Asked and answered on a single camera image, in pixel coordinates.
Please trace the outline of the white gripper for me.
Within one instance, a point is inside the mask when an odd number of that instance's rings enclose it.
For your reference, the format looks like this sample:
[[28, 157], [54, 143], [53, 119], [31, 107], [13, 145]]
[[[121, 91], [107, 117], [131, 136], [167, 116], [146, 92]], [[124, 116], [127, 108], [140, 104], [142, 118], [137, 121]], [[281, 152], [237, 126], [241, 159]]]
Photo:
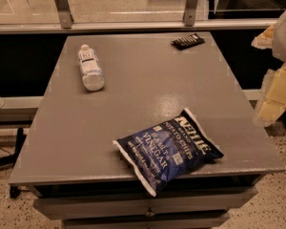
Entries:
[[[279, 16], [276, 24], [256, 36], [251, 45], [261, 50], [272, 49], [275, 58], [286, 62], [286, 10]], [[268, 70], [264, 75], [253, 122], [256, 126], [268, 127], [285, 111], [286, 63], [276, 71]]]

